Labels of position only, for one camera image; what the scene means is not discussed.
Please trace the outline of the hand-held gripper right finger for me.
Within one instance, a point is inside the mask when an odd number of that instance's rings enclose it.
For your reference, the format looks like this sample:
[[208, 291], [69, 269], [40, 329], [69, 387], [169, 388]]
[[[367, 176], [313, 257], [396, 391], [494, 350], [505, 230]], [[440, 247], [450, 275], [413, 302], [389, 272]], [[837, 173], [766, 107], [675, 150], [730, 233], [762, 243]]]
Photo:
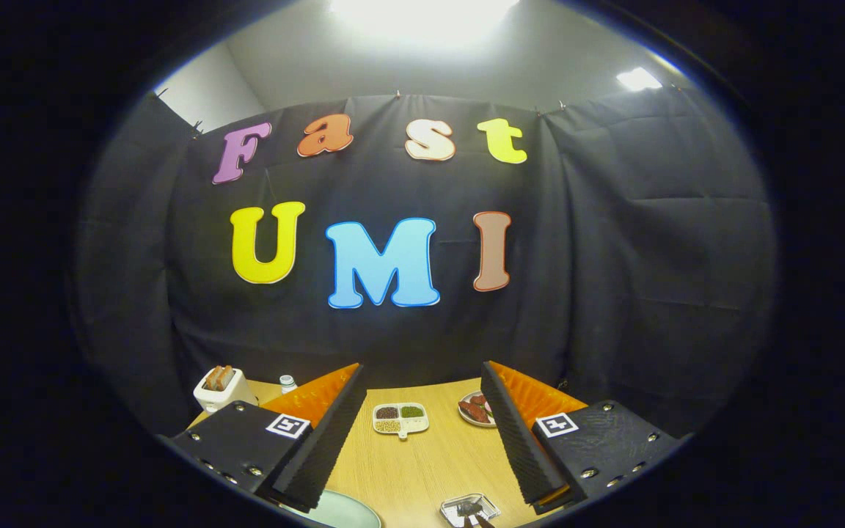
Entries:
[[603, 500], [687, 442], [613, 399], [587, 404], [493, 361], [480, 370], [521, 495], [537, 514]]

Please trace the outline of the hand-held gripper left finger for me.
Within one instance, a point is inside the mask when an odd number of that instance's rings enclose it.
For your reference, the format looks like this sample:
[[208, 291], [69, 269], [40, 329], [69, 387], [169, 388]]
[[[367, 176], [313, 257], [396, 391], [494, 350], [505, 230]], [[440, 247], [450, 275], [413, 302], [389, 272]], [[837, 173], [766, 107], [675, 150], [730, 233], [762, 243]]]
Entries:
[[261, 405], [231, 401], [167, 447], [231, 487], [306, 513], [365, 401], [363, 370], [346, 365]]

